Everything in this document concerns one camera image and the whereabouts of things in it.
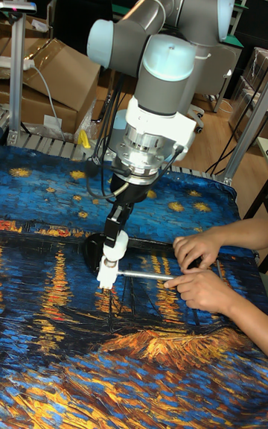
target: yellow brushstroke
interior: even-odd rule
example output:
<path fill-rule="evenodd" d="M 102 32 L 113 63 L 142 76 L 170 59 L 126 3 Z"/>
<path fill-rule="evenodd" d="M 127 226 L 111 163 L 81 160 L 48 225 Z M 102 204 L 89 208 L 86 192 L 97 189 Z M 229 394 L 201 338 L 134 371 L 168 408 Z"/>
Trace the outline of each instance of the yellow brushstroke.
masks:
<path fill-rule="evenodd" d="M 184 211 L 183 205 L 180 204 L 180 203 L 178 203 L 178 202 L 168 203 L 168 207 L 172 211 L 176 211 L 176 212 L 182 212 L 182 211 Z"/>
<path fill-rule="evenodd" d="M 10 222 L 10 230 L 12 231 L 12 232 L 18 232 L 19 234 L 22 232 L 22 226 L 20 226 L 20 227 L 17 227 L 16 226 L 16 222 L 14 221 L 14 220 L 12 220 L 11 222 Z"/>
<path fill-rule="evenodd" d="M 12 168 L 9 172 L 13 177 L 29 177 L 32 174 L 32 171 L 26 168 Z"/>
<path fill-rule="evenodd" d="M 151 255 L 151 260 L 153 262 L 153 270 L 155 273 L 161 272 L 161 263 L 155 255 Z M 162 257 L 162 262 L 164 265 L 164 270 L 166 275 L 170 275 L 170 266 L 167 258 Z M 166 291 L 164 288 L 164 282 L 158 280 L 156 283 L 158 288 L 156 304 L 161 312 L 161 315 L 166 320 L 178 320 L 179 306 L 176 298 L 176 290 Z"/>
<path fill-rule="evenodd" d="M 107 341 L 102 351 L 124 350 L 125 356 L 134 357 L 137 353 L 143 360 L 184 369 L 186 366 L 202 367 L 210 364 L 212 358 L 221 359 L 230 349 L 242 349 L 251 344 L 246 337 L 232 328 L 222 328 L 212 334 L 187 334 L 178 327 L 177 331 L 144 330 L 139 333 L 120 336 Z"/>
<path fill-rule="evenodd" d="M 205 203 L 195 203 L 194 208 L 201 212 L 211 212 L 211 208 Z"/>
<path fill-rule="evenodd" d="M 192 191 L 188 191 L 189 196 L 193 196 L 193 197 L 201 197 L 202 194 L 195 191 L 194 189 Z"/>
<path fill-rule="evenodd" d="M 46 318 L 37 317 L 36 324 L 41 327 L 37 345 L 40 350 L 48 355 L 56 350 L 58 343 L 65 337 L 64 331 L 52 323 L 52 320 L 63 321 L 65 316 L 61 314 L 59 307 L 66 306 L 72 297 L 72 293 L 66 280 L 66 259 L 62 250 L 55 255 L 55 274 L 52 280 L 48 280 L 42 295 L 41 315 Z"/>
<path fill-rule="evenodd" d="M 3 267 L 2 254 L 3 254 L 3 247 L 2 245 L 0 245 L 0 270 Z M 0 309 L 4 310 L 4 308 L 5 308 L 5 305 L 4 305 L 4 299 L 3 299 L 3 292 L 0 290 Z"/>
<path fill-rule="evenodd" d="M 72 234 L 74 237 L 78 238 L 78 237 L 83 237 L 85 235 L 85 232 L 83 230 L 73 229 Z"/>
<path fill-rule="evenodd" d="M 71 231 L 68 230 L 66 227 L 64 228 L 64 227 L 50 226 L 49 229 L 36 230 L 35 234 L 50 235 L 52 237 L 70 237 Z"/>
<path fill-rule="evenodd" d="M 78 215 L 79 215 L 79 217 L 86 219 L 89 214 L 85 211 L 80 211 L 80 212 L 78 212 Z"/>
<path fill-rule="evenodd" d="M 96 308 L 99 311 L 102 311 L 104 313 L 110 312 L 110 296 L 112 295 L 112 314 L 114 317 L 118 317 L 119 312 L 122 313 L 130 313 L 131 308 L 129 308 L 126 305 L 122 305 L 120 299 L 118 298 L 118 294 L 113 289 L 111 290 L 102 290 L 99 289 L 95 292 L 96 296 Z"/>
<path fill-rule="evenodd" d="M 73 177 L 74 179 L 86 178 L 85 173 L 83 173 L 82 171 L 71 171 L 70 176 Z"/>
<path fill-rule="evenodd" d="M 151 189 L 147 192 L 147 197 L 149 197 L 149 199 L 156 199 L 157 195 L 155 191 L 152 191 Z"/>

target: wooden floor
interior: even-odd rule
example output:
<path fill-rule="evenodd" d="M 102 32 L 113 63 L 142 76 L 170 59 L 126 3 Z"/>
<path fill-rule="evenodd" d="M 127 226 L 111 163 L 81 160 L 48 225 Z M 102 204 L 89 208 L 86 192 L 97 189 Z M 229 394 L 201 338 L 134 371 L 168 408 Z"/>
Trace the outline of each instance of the wooden floor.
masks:
<path fill-rule="evenodd" d="M 128 83 L 124 91 L 128 93 L 125 99 L 123 99 L 120 109 L 127 107 L 127 103 L 134 91 L 133 84 L 131 82 Z M 98 98 L 104 98 L 105 94 L 106 89 L 99 86 Z M 194 103 L 205 109 L 205 115 L 202 119 L 204 128 L 203 131 L 196 136 L 188 155 L 183 159 L 182 163 L 184 168 L 190 168 L 195 171 L 206 171 L 207 168 L 214 164 L 220 157 L 223 148 L 232 134 L 228 123 L 230 117 L 229 112 L 232 109 L 228 102 L 223 102 L 221 104 L 222 109 L 220 109 L 218 113 L 213 113 L 213 106 L 202 96 L 197 96 Z M 228 150 L 231 150 L 236 143 L 236 140 L 232 139 Z M 215 172 L 223 169 L 228 159 L 229 158 L 223 160 Z M 258 192 L 267 181 L 267 176 L 268 164 L 265 158 L 262 156 L 259 149 L 256 147 L 251 148 L 243 157 L 232 181 L 232 187 L 237 192 L 237 205 L 241 218 L 244 217 L 246 211 L 258 195 Z M 267 218 L 267 212 L 264 206 L 260 208 L 256 217 Z M 260 252 L 261 260 L 267 254 L 267 251 L 264 250 Z"/>

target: cardboard box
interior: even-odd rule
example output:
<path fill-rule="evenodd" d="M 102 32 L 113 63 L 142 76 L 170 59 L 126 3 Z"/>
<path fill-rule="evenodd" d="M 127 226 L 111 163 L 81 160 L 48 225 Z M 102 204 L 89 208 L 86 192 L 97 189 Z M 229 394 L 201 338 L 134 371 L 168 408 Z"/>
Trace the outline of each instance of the cardboard box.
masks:
<path fill-rule="evenodd" d="M 0 80 L 0 103 L 9 103 L 10 84 L 9 80 Z M 77 111 L 66 105 L 53 101 L 58 119 L 62 120 L 64 133 L 74 134 L 77 125 Z M 48 117 L 54 117 L 48 97 L 28 86 L 22 89 L 22 122 L 31 124 L 44 124 Z"/>
<path fill-rule="evenodd" d="M 49 37 L 49 29 L 44 31 L 37 30 L 33 25 L 34 20 L 40 22 L 41 24 L 46 24 L 45 19 L 40 19 L 35 16 L 26 16 L 25 20 L 25 37 L 26 38 L 48 38 Z M 8 20 L 2 14 L 2 18 L 0 18 L 0 37 L 9 37 L 11 36 L 12 26 L 8 22 Z"/>
<path fill-rule="evenodd" d="M 251 86 L 249 86 L 249 84 L 246 82 L 246 80 L 243 77 L 240 77 L 240 80 L 237 84 L 237 90 L 234 91 L 232 102 L 231 102 L 233 106 L 233 113 L 231 114 L 231 117 L 229 119 L 229 125 L 232 130 L 235 129 L 238 123 L 238 120 L 244 113 L 247 105 L 249 104 L 254 94 L 255 94 L 255 90 Z M 253 101 L 249 105 L 249 108 L 246 111 L 245 116 L 242 118 L 241 122 L 239 123 L 238 128 L 236 129 L 234 134 L 237 140 L 240 138 L 242 132 L 244 131 L 246 125 L 248 124 L 249 119 L 251 118 L 252 112 L 258 102 L 260 95 L 261 95 L 260 93 L 256 94 Z M 259 127 L 259 130 L 261 129 L 267 116 L 268 116 L 268 112 L 264 116 L 261 122 L 261 125 Z M 262 129 L 259 136 L 261 136 L 262 138 L 268 139 L 268 122 L 264 125 L 264 128 Z"/>
<path fill-rule="evenodd" d="M 268 81 L 268 50 L 255 47 L 250 60 L 245 68 L 243 77 L 256 91 L 262 92 Z"/>
<path fill-rule="evenodd" d="M 4 55 L 11 55 L 10 43 Z M 100 66 L 56 39 L 25 39 L 25 57 L 34 60 L 48 84 L 51 97 L 75 111 L 77 129 L 95 99 Z M 10 70 L 0 69 L 0 78 L 9 76 Z M 23 83 L 48 96 L 35 69 L 24 71 Z"/>

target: black cable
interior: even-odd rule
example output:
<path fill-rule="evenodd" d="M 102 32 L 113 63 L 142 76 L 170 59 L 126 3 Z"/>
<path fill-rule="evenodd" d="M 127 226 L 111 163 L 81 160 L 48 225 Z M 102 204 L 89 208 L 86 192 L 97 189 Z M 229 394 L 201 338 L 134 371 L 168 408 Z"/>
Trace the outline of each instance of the black cable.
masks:
<path fill-rule="evenodd" d="M 111 99 L 110 99 L 110 101 L 108 103 L 108 106 L 106 108 L 106 112 L 105 112 L 105 115 L 103 117 L 103 123 L 102 123 L 101 129 L 100 129 L 100 133 L 99 133 L 99 136 L 98 136 L 98 140 L 97 140 L 97 143 L 96 143 L 93 155 L 92 155 L 92 159 L 95 159 L 95 158 L 98 157 L 98 151 L 100 149 L 101 139 L 103 138 L 103 132 L 108 127 L 108 123 L 109 123 L 109 118 L 110 118 L 110 115 L 111 115 L 112 107 L 113 107 L 113 104 L 115 102 L 115 98 L 117 96 L 118 87 L 119 87 L 119 80 L 120 80 L 120 78 L 118 79 L 118 82 L 115 85 L 115 88 L 114 88 L 114 90 L 112 92 Z"/>
<path fill-rule="evenodd" d="M 214 171 L 215 171 L 215 169 L 216 169 L 216 167 L 218 166 L 218 164 L 220 163 L 220 161 L 223 161 L 223 159 L 225 159 L 229 154 L 227 154 L 226 156 L 224 156 L 224 153 L 226 152 L 226 149 L 227 149 L 227 147 L 229 146 L 229 144 L 230 144 L 230 142 L 231 142 L 231 140 L 233 139 L 233 137 L 235 136 L 235 132 L 236 132 L 236 130 L 238 129 L 238 127 L 239 127 L 239 125 L 240 125 L 240 123 L 241 123 L 241 121 L 243 120 L 243 118 L 244 118 L 244 116 L 246 115 L 246 113 L 247 113 L 247 111 L 248 111 L 248 109 L 249 109 L 249 107 L 250 107 L 250 105 L 251 105 L 251 103 L 253 102 L 253 100 L 254 100 L 254 98 L 255 98 L 255 96 L 257 95 L 257 93 L 258 93 L 258 90 L 260 89 L 260 86 L 261 86 L 261 84 L 263 83 L 263 81 L 264 81 L 264 78 L 266 77 L 266 75 L 267 75 L 267 72 L 268 72 L 268 69 L 265 71 L 265 73 L 264 73 L 264 76 L 262 77 L 262 79 L 261 79 L 261 82 L 258 84 L 258 87 L 257 87 L 257 89 L 255 90 L 255 92 L 254 92 L 254 94 L 252 95 L 252 97 L 251 97 L 251 99 L 249 100 L 249 103 L 246 105 L 246 108 L 245 108 L 245 110 L 243 111 L 243 113 L 241 114 L 241 116 L 240 116 L 240 118 L 238 119 L 238 121 L 237 121 L 237 123 L 236 123 L 236 125 L 235 125 L 235 127 L 234 127 L 234 129 L 233 129 L 233 131 L 232 131 L 232 134 L 231 134 L 231 136 L 230 136 L 230 138 L 229 138 L 229 140 L 228 140 L 228 142 L 227 142 L 227 145 L 225 146 L 225 148 L 223 149 L 223 152 L 221 153 L 221 155 L 220 155 L 220 158 L 214 163 L 214 164 L 212 164 L 211 166 L 209 166 L 209 168 L 205 171 L 206 173 L 208 172 L 208 171 L 210 171 L 211 170 L 211 168 L 213 168 L 212 169 L 212 171 L 211 171 L 211 173 L 210 174 L 213 174 L 214 173 Z"/>
<path fill-rule="evenodd" d="M 126 97 L 126 96 L 127 96 L 127 92 L 125 92 L 125 93 L 123 94 L 123 96 L 122 96 L 121 100 L 119 101 L 118 108 L 119 108 L 119 106 L 121 105 L 121 103 L 122 103 L 123 99 L 125 99 L 125 97 Z"/>
<path fill-rule="evenodd" d="M 30 131 L 27 129 L 27 127 L 24 125 L 24 123 L 22 123 L 22 121 L 21 121 L 21 127 L 22 127 L 22 129 L 27 133 L 27 134 L 29 134 L 30 136 L 32 136 L 32 134 L 30 133 Z"/>
<path fill-rule="evenodd" d="M 174 163 L 175 159 L 178 157 L 179 154 L 183 152 L 183 146 L 178 146 L 178 148 L 175 151 L 174 156 L 171 158 L 171 160 L 167 163 L 167 165 L 164 167 L 160 175 L 153 181 L 153 184 L 151 185 L 150 189 L 161 179 L 165 172 L 168 170 L 168 168 Z"/>
<path fill-rule="evenodd" d="M 96 194 L 95 192 L 93 192 L 93 190 L 91 189 L 91 187 L 89 185 L 89 177 L 88 176 L 86 177 L 86 188 L 87 188 L 88 193 L 92 197 L 95 197 L 96 199 L 107 199 L 108 200 L 110 197 L 116 197 L 117 195 L 120 194 L 120 192 L 118 193 L 118 190 L 116 191 L 117 194 L 114 194 L 113 192 L 111 194 L 107 194 L 107 195 L 103 195 L 103 196 L 100 196 L 99 194 Z"/>
<path fill-rule="evenodd" d="M 264 126 L 266 125 L 266 123 L 268 122 L 268 115 L 266 116 L 263 124 L 261 125 L 261 128 L 259 129 L 259 131 L 256 133 L 255 137 L 253 138 L 253 140 L 251 141 L 249 147 L 247 148 L 247 150 L 253 145 L 253 143 L 256 141 L 257 137 L 261 134 L 261 131 L 263 130 Z M 234 146 L 234 148 L 232 149 L 232 151 L 230 151 L 228 154 L 226 154 L 226 156 L 224 156 L 224 158 L 228 157 L 229 154 L 231 154 L 234 150 L 235 150 L 236 146 Z M 217 173 L 215 173 L 215 176 L 217 176 L 218 174 L 222 173 L 226 168 L 221 169 L 220 171 L 218 171 Z"/>
<path fill-rule="evenodd" d="M 117 113 L 118 107 L 119 107 L 118 102 L 119 102 L 119 98 L 120 98 L 120 95 L 121 95 L 121 90 L 122 90 L 123 84 L 124 84 L 124 75 L 121 75 L 119 77 L 119 80 L 118 80 L 118 90 L 117 90 L 117 93 L 115 95 L 114 109 L 113 109 L 112 114 L 110 115 L 110 116 L 112 116 L 112 118 L 111 119 L 109 118 L 109 121 L 107 122 L 107 125 L 109 125 L 108 135 L 106 135 L 107 134 L 107 129 L 108 129 L 107 127 L 106 127 L 106 129 L 104 131 L 103 149 L 102 149 L 102 154 L 101 154 L 101 157 L 100 157 L 100 166 L 101 166 L 100 184 L 101 184 L 101 191 L 102 191 L 103 196 L 105 196 L 105 191 L 104 191 L 104 168 L 103 168 L 104 158 L 105 158 L 105 154 L 107 152 L 107 149 L 108 149 L 108 146 L 109 146 L 109 142 L 110 142 L 110 139 L 111 139 L 111 136 L 112 136 L 113 125 L 115 123 L 115 117 L 116 117 L 116 113 Z"/>

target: table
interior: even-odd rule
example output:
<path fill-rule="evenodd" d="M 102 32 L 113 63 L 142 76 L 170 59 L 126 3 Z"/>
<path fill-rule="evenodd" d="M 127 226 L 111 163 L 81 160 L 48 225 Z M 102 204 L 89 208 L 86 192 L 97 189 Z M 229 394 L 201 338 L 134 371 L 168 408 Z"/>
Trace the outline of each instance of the table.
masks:
<path fill-rule="evenodd" d="M 89 199 L 83 163 L 0 147 L 0 181 L 0 428 L 266 427 L 267 358 L 232 322 L 192 311 L 160 281 L 98 288 L 83 242 L 110 204 Z M 237 220 L 235 198 L 221 183 L 169 172 L 127 231 L 171 242 Z M 268 313 L 252 252 L 225 247 L 219 262 L 223 279 Z M 149 250 L 121 265 L 179 274 L 173 255 Z"/>

